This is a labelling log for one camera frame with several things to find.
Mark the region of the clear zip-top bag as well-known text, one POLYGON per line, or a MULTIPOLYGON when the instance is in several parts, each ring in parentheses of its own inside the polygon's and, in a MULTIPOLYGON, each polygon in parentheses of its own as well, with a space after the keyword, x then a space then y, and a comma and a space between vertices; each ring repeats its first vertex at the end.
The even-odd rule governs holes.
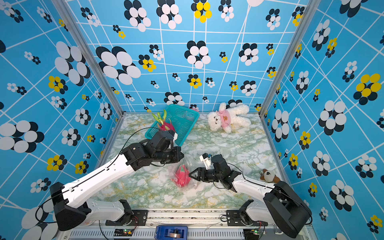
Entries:
POLYGON ((196 190, 199 186, 198 182, 189 176, 191 167, 191 163, 186 160, 168 167, 171 182, 182 191, 196 190))

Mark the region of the pink dragon fruit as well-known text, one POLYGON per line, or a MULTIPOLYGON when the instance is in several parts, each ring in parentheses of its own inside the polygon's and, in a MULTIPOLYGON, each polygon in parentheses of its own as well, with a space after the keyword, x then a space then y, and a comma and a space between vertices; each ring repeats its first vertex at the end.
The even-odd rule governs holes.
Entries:
POLYGON ((159 127, 159 130, 161 131, 176 131, 173 124, 172 124, 172 121, 169 120, 167 121, 167 111, 164 110, 163 112, 163 115, 161 115, 160 113, 157 113, 156 115, 154 113, 152 113, 152 116, 153 118, 155 119, 155 121, 157 122, 157 126, 159 127))
POLYGON ((188 171, 186 165, 180 165, 179 167, 177 167, 176 171, 174 172, 174 175, 171 177, 171 180, 177 187, 184 188, 191 181, 189 173, 190 172, 188 171))

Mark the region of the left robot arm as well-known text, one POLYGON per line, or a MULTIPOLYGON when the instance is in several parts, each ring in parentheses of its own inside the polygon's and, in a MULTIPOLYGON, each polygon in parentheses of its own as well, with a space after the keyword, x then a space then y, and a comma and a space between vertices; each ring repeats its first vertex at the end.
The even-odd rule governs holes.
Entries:
POLYGON ((53 184, 50 188, 56 223, 60 231, 68 231, 88 221, 110 221, 128 225, 134 216, 128 201, 93 201, 91 197, 114 181, 134 174, 152 163, 178 163, 184 158, 175 146, 175 131, 158 131, 150 140, 130 144, 113 160, 73 182, 53 184))

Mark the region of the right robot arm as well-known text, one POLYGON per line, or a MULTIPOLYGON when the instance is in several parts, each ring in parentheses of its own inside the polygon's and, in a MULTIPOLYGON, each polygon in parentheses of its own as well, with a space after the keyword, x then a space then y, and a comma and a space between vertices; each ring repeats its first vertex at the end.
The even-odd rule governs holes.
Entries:
POLYGON ((275 224, 288 237, 296 238, 305 225, 311 224, 310 208, 286 182, 249 179, 235 165, 227 163, 222 155, 203 154, 200 159, 204 167, 190 172, 190 178, 198 182, 220 183, 226 190, 252 197, 240 209, 244 225, 267 222, 275 224), (265 207, 258 207, 255 199, 264 202, 265 207))

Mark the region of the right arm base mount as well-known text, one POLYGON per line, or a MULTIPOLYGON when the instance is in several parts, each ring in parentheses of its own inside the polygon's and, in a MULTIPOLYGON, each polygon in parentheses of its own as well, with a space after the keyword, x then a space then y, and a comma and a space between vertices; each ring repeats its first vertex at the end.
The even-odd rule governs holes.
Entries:
POLYGON ((269 224, 263 221, 253 221, 245 211, 227 210, 226 222, 229 227, 267 227, 269 224))

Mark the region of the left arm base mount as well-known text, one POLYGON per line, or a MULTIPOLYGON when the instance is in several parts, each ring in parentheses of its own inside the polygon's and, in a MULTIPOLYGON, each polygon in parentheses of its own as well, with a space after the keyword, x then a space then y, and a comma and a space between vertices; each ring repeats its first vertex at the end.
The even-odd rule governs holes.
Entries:
POLYGON ((124 214, 115 222, 107 220, 106 226, 145 226, 148 213, 148 210, 132 210, 131 214, 124 214))

